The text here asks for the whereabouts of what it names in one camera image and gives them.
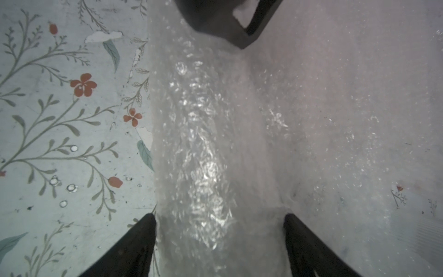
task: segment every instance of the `paint chip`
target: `paint chip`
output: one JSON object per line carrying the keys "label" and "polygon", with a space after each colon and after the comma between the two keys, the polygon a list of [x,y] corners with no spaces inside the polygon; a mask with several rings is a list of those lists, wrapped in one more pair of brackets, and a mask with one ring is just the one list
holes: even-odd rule
{"label": "paint chip", "polygon": [[119,39],[123,36],[123,33],[120,31],[112,31],[109,34],[106,34],[103,31],[97,31],[92,35],[89,35],[85,39],[85,43],[90,42],[104,42],[110,39]]}

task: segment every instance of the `red flower bud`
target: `red flower bud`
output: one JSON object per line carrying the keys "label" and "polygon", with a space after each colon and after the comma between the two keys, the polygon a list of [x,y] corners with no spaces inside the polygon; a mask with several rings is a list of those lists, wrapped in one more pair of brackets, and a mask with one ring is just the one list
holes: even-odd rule
{"label": "red flower bud", "polygon": [[57,25],[54,23],[49,24],[49,32],[53,35],[56,35],[58,32]]}

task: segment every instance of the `plastic wrap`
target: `plastic wrap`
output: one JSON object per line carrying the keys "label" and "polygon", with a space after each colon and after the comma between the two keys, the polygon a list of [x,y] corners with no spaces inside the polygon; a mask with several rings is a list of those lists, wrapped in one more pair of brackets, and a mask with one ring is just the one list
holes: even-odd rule
{"label": "plastic wrap", "polygon": [[430,2],[286,0],[243,51],[148,2],[163,276],[290,276],[289,211],[364,276],[442,273],[392,223],[443,199]]}

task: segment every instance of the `floral wallpaper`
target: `floral wallpaper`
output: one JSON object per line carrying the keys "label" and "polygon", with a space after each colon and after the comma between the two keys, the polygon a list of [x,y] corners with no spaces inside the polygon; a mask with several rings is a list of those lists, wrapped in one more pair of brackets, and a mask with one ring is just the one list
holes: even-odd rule
{"label": "floral wallpaper", "polygon": [[77,276],[155,208],[148,5],[1,6],[0,276]]}

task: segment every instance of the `plant stem illustration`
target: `plant stem illustration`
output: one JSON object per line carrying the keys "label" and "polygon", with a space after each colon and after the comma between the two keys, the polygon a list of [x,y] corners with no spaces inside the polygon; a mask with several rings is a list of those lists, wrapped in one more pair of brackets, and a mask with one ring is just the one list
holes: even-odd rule
{"label": "plant stem illustration", "polygon": [[432,216],[435,217],[436,216],[436,210],[437,210],[437,201],[432,201],[430,199],[428,199],[428,200],[429,200],[429,204],[431,205],[430,208],[431,208]]}
{"label": "plant stem illustration", "polygon": [[[37,250],[39,249],[38,246],[34,247],[32,253],[30,256],[25,255],[25,260],[28,263],[29,270],[25,273],[26,277],[38,277],[40,270],[49,263],[57,263],[59,262],[59,258],[63,256],[65,253],[63,253],[63,250],[65,249],[65,246],[62,247],[59,251],[54,252],[52,249],[52,243],[51,239],[63,232],[66,228],[71,227],[73,224],[69,223],[67,225],[61,224],[58,228],[56,228],[49,236],[48,234],[45,234],[43,238],[43,249],[41,252],[37,253]],[[64,277],[67,273],[67,270],[65,269],[61,277]]]}
{"label": "plant stem illustration", "polygon": [[401,204],[403,204],[403,206],[406,205],[405,201],[407,200],[407,198],[405,195],[403,195],[400,192],[394,192],[394,190],[391,190],[391,193],[392,193],[392,196],[394,197],[394,201],[395,201],[395,204],[397,205],[397,208],[399,208],[397,200],[399,200],[399,202]]}
{"label": "plant stem illustration", "polygon": [[91,18],[91,23],[95,24],[102,32],[109,34],[108,29],[102,22],[103,18],[93,8],[89,8],[88,5],[86,5],[85,0],[80,0],[78,2],[78,17],[84,24],[88,25],[91,30],[94,31],[92,26],[85,21],[85,12]]}
{"label": "plant stem illustration", "polygon": [[[97,107],[95,109],[95,112],[89,116],[85,116],[84,115],[85,109],[81,109],[76,117],[74,117],[72,119],[62,120],[62,118],[64,118],[64,116],[78,103],[78,101],[79,101],[78,98],[75,99],[71,103],[71,105],[61,115],[56,117],[56,116],[43,116],[43,115],[51,106],[57,105],[59,103],[59,101],[53,100],[52,94],[48,97],[48,100],[46,102],[43,102],[43,100],[39,99],[38,104],[40,106],[40,113],[29,127],[27,127],[25,120],[20,115],[13,115],[12,118],[22,127],[23,138],[22,138],[21,144],[20,144],[17,152],[15,152],[15,154],[12,155],[12,157],[10,159],[8,159],[0,167],[0,171],[3,171],[7,166],[9,166],[13,163],[26,164],[30,167],[30,170],[31,170],[30,175],[28,177],[28,183],[32,183],[33,181],[35,181],[35,173],[38,173],[41,176],[41,178],[43,179],[43,186],[40,189],[39,195],[43,195],[46,190],[47,185],[50,184],[52,186],[52,195],[55,198],[57,196],[55,189],[60,184],[58,182],[51,183],[49,176],[54,174],[57,170],[55,168],[43,170],[43,169],[37,167],[34,164],[34,162],[43,161],[43,160],[66,160],[66,161],[75,160],[75,161],[78,161],[81,163],[85,163],[91,167],[91,171],[92,171],[87,187],[91,186],[91,184],[94,180],[94,173],[98,174],[98,176],[100,177],[100,181],[101,181],[101,190],[92,197],[92,200],[95,200],[96,198],[98,198],[99,195],[102,196],[102,198],[101,198],[102,202],[101,202],[100,207],[97,209],[97,214],[99,214],[102,207],[105,206],[109,212],[109,220],[111,220],[111,213],[116,212],[116,210],[111,209],[108,206],[108,204],[106,203],[105,192],[108,191],[111,202],[115,203],[114,192],[110,189],[108,181],[103,176],[103,174],[97,169],[97,167],[95,167],[87,159],[92,158],[97,164],[101,164],[101,160],[98,157],[98,155],[103,152],[110,152],[114,155],[114,157],[118,158],[117,152],[115,152],[112,149],[117,144],[116,141],[107,147],[105,146],[105,143],[102,142],[100,149],[95,152],[92,151],[92,149],[94,147],[91,145],[86,149],[86,151],[83,154],[77,155],[77,156],[69,156],[71,153],[70,153],[70,151],[67,150],[67,148],[70,148],[73,146],[72,144],[67,144],[68,141],[70,140],[69,137],[65,137],[65,139],[58,146],[54,146],[55,140],[50,139],[48,141],[48,149],[44,153],[42,153],[41,155],[35,156],[35,157],[19,158],[19,156],[22,154],[22,152],[25,149],[30,147],[36,140],[38,140],[42,135],[48,133],[50,130],[57,128],[57,127],[67,127],[76,137],[79,137],[80,131],[77,129],[77,127],[75,127],[73,125],[73,123],[82,122],[82,123],[87,123],[92,126],[98,126],[101,124],[99,121],[91,121],[91,120],[104,112],[114,113],[112,108],[116,107],[116,106],[111,106],[111,107],[108,107],[103,110],[101,110],[100,107]],[[31,135],[34,133],[32,131],[36,126],[38,126],[40,124],[45,124],[45,123],[48,124],[49,122],[50,122],[50,124],[47,125],[42,131],[36,133],[33,136]],[[63,156],[63,157],[53,156],[53,154],[57,154],[57,153],[61,153],[65,156]]]}
{"label": "plant stem illustration", "polygon": [[[9,54],[13,57],[14,62],[12,64],[12,67],[10,68],[9,72],[5,75],[5,77],[0,81],[0,89],[1,87],[10,79],[12,78],[17,72],[21,71],[23,68],[28,66],[38,66],[40,67],[42,73],[44,71],[49,73],[49,80],[52,82],[53,78],[57,79],[60,82],[60,85],[62,86],[63,83],[69,82],[69,79],[66,76],[63,76],[60,74],[60,71],[54,67],[47,66],[41,63],[41,61],[56,57],[56,56],[63,56],[67,60],[73,59],[74,62],[79,62],[82,65],[89,65],[89,61],[86,60],[82,55],[89,54],[87,51],[87,48],[85,46],[79,46],[77,50],[75,51],[65,51],[62,49],[63,45],[66,45],[66,38],[67,36],[59,36],[58,38],[55,37],[55,43],[53,46],[48,47],[48,51],[35,58],[31,59],[27,62],[22,62],[23,54],[30,49],[37,48],[40,45],[40,40],[42,38],[43,31],[41,30],[41,26],[35,28],[34,31],[30,32],[30,25],[33,23],[37,18],[40,16],[35,14],[33,16],[30,16],[28,12],[25,12],[23,9],[21,12],[25,16],[24,23],[22,23],[21,20],[18,21],[18,25],[20,26],[21,31],[21,41],[15,43],[15,31],[12,27],[9,28],[8,32],[5,34],[7,37],[7,42],[3,43],[5,47],[7,47],[7,50],[5,51],[6,54]],[[23,96],[24,94],[17,94],[20,88],[15,88],[13,91],[9,93],[1,93],[0,98],[4,100],[5,96]],[[9,105],[15,106],[13,102],[6,101]]]}
{"label": "plant stem illustration", "polygon": [[[136,72],[138,72],[138,73],[140,73],[140,74],[149,74],[149,71],[148,71],[148,70],[145,70],[145,69],[143,69],[143,68],[136,68]],[[146,79],[145,79],[141,84],[138,83],[138,82],[134,82],[134,83],[132,84],[132,86],[138,88],[136,94],[135,94],[133,97],[124,97],[124,98],[122,98],[122,101],[123,101],[123,102],[128,103],[128,104],[124,107],[124,109],[126,109],[128,113],[129,113],[129,110],[134,106],[134,103],[135,103],[135,102],[137,103],[137,105],[138,105],[139,107],[141,107],[141,104],[142,104],[142,97],[141,97],[141,93],[140,93],[140,91],[141,91],[142,88],[144,88],[144,90],[145,90],[146,92],[148,92],[148,90],[149,90],[149,76],[146,77]]]}
{"label": "plant stem illustration", "polygon": [[147,10],[147,9],[146,9],[146,6],[143,5],[143,2],[144,2],[145,0],[137,0],[137,1],[139,1],[140,4],[139,4],[138,6],[132,6],[131,9],[133,9],[133,10],[139,10],[139,11],[140,11],[140,15],[141,15],[141,17],[146,16],[146,10]]}

